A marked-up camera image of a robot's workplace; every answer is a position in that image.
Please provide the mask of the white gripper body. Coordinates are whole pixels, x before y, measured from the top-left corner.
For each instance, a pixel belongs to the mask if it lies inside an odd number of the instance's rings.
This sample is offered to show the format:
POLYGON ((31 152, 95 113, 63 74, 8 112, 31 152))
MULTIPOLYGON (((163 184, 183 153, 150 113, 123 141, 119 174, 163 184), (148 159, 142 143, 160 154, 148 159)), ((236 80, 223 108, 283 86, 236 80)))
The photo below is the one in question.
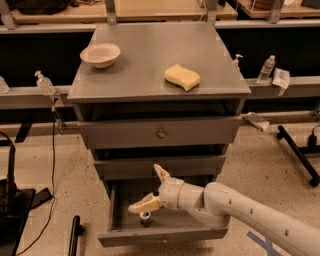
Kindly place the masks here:
POLYGON ((165 179, 159 189, 162 205, 171 210, 188 210, 203 207, 204 188, 177 178, 165 179))

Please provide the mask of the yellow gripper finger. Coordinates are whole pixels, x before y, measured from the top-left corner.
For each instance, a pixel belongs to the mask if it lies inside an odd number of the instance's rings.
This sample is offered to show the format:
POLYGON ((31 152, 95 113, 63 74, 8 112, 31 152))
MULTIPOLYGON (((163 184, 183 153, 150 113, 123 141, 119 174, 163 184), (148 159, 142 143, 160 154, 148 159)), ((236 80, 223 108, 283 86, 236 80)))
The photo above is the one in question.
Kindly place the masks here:
POLYGON ((159 164, 154 164, 153 167, 161 182, 171 177, 170 173, 163 169, 159 164))
POLYGON ((142 200, 128 207, 128 211, 133 214, 152 212, 162 207, 162 202, 158 196, 148 195, 142 200))

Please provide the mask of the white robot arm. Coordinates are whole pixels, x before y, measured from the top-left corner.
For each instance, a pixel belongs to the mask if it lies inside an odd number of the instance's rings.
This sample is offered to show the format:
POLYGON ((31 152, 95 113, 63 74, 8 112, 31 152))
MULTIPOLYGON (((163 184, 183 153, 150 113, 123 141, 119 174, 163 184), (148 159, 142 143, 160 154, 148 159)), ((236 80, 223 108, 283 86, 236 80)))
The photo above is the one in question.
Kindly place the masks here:
POLYGON ((170 175, 160 165, 154 170, 160 180, 158 193, 150 193, 130 205, 133 214, 161 207, 188 212, 213 229, 227 227, 234 217, 256 230, 292 256, 320 256, 320 230, 244 196, 217 182, 201 187, 170 175))

